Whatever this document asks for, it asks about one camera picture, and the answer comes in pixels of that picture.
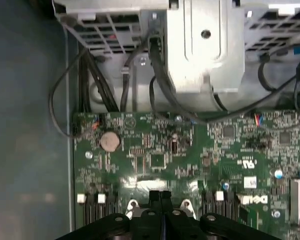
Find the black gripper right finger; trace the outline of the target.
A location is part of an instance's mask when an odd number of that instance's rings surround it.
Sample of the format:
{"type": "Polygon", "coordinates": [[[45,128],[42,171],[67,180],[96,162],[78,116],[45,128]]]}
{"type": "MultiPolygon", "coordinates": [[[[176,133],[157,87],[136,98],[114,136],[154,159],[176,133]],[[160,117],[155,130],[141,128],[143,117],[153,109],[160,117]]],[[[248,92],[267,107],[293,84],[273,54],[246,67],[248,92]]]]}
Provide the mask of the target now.
{"type": "Polygon", "coordinates": [[[168,240],[274,240],[275,237],[216,213],[195,220],[173,207],[171,192],[162,192],[162,213],[168,240]]]}

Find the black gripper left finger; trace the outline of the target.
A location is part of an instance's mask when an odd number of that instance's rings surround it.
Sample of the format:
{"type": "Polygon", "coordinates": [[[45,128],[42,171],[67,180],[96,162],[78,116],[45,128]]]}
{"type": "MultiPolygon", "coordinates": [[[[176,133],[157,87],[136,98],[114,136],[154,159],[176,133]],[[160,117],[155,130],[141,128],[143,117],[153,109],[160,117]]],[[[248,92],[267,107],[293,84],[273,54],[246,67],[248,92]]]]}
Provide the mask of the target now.
{"type": "Polygon", "coordinates": [[[161,194],[149,192],[146,208],[135,207],[132,217],[113,213],[64,236],[63,240],[159,240],[162,236],[161,194]]]}

